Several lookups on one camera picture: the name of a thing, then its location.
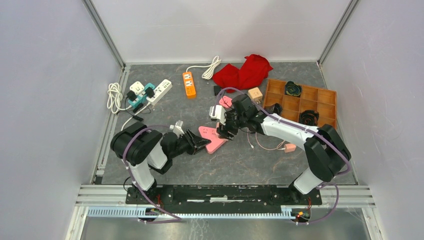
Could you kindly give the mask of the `pink plug adapter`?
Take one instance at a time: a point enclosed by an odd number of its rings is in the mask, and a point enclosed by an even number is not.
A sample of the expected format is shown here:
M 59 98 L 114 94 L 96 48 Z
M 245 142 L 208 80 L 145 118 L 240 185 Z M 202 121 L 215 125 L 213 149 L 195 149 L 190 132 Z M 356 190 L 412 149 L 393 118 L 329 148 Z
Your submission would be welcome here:
M 290 153 L 290 152 L 295 151 L 296 148 L 297 148 L 297 146 L 295 144 L 293 144 L 293 143 L 287 143 L 287 144 L 284 145 L 283 151 L 285 153 Z
M 228 97 L 228 96 L 222 96 L 221 99 L 219 100 L 219 105 L 221 105 L 222 107 L 224 107 L 225 109 L 231 109 L 232 108 L 232 98 Z

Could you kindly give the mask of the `pink power strip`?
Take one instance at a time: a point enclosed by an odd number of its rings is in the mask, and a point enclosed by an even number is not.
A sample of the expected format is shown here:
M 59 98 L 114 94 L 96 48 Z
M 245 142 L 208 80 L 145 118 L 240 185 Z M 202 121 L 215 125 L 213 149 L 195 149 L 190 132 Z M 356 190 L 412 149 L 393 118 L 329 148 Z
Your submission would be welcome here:
M 215 127 L 199 126 L 198 131 L 202 138 L 210 140 L 210 143 L 205 146 L 208 154 L 213 154 L 228 141 L 219 137 Z

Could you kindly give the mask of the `beige cube plug adapter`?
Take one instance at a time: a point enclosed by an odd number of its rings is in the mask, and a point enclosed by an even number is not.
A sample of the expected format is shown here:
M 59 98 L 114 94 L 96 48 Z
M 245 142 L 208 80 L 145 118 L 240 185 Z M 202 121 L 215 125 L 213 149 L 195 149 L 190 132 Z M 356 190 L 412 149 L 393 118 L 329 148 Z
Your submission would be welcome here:
M 247 95 L 250 97 L 250 99 L 255 102 L 256 104 L 260 104 L 263 99 L 263 93 L 259 89 L 259 87 L 251 88 L 247 91 Z

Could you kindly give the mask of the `black power adapter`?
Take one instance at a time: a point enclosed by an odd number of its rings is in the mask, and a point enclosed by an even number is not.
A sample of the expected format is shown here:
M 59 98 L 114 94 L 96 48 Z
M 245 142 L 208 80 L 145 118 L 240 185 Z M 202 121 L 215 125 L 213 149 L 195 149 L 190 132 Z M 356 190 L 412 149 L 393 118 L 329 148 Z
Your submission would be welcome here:
M 222 88 L 219 86 L 219 85 L 215 85 L 215 86 L 213 86 L 213 93 L 214 93 L 214 96 L 220 96 L 221 95 L 221 90 L 222 90 Z

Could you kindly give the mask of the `orange power strip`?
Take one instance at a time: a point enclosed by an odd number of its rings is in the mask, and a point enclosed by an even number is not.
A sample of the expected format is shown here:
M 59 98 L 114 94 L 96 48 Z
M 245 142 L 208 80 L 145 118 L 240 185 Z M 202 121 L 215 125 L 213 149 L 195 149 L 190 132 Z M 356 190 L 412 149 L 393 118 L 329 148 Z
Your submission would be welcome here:
M 188 99 L 194 99 L 197 95 L 193 75 L 190 71 L 182 74 L 185 94 Z

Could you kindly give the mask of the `white power strip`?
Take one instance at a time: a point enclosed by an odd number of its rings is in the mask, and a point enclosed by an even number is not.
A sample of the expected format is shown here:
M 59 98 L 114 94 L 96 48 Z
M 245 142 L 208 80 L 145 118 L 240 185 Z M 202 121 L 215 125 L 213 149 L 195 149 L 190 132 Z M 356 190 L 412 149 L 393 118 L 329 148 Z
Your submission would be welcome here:
M 154 90 L 154 95 L 152 97 L 147 97 L 149 105 L 156 105 L 168 91 L 173 87 L 173 84 L 168 79 L 164 79 Z

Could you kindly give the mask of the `teal power strip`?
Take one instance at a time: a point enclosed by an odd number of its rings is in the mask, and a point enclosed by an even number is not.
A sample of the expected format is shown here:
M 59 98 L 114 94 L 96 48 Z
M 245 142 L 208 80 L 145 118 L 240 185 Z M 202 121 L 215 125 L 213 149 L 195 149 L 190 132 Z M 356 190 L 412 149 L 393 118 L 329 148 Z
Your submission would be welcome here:
M 140 95 L 136 95 L 130 90 L 127 93 L 127 102 L 134 109 L 140 105 L 144 105 L 147 101 L 147 97 L 152 96 L 153 90 L 156 88 L 156 86 L 152 83 L 147 83 L 144 87 L 145 89 Z

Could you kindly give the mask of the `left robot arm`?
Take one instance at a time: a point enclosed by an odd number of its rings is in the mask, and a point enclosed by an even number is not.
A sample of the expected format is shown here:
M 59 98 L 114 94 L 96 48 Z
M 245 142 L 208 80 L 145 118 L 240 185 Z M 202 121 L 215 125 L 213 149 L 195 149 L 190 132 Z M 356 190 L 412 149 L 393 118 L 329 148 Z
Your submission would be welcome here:
M 110 149 L 122 160 L 129 171 L 132 184 L 138 189 L 138 197 L 145 204 L 157 198 L 157 181 L 151 170 L 165 174 L 173 165 L 173 158 L 182 154 L 195 155 L 212 141 L 182 129 L 179 120 L 169 126 L 169 132 L 161 133 L 136 122 L 115 134 Z

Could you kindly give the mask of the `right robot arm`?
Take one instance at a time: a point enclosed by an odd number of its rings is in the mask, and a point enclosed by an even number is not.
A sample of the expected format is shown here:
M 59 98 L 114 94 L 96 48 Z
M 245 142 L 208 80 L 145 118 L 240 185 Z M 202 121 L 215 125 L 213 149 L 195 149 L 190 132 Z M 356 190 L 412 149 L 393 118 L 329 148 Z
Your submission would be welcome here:
M 338 175 L 351 169 L 351 153 L 335 128 L 329 124 L 321 127 L 288 120 L 277 113 L 269 113 L 246 95 L 236 96 L 232 109 L 216 104 L 209 109 L 209 117 L 219 123 L 220 138 L 231 140 L 240 129 L 275 137 L 304 150 L 307 169 L 298 176 L 289 189 L 289 199 L 302 204 L 309 193 L 322 183 L 329 183 Z

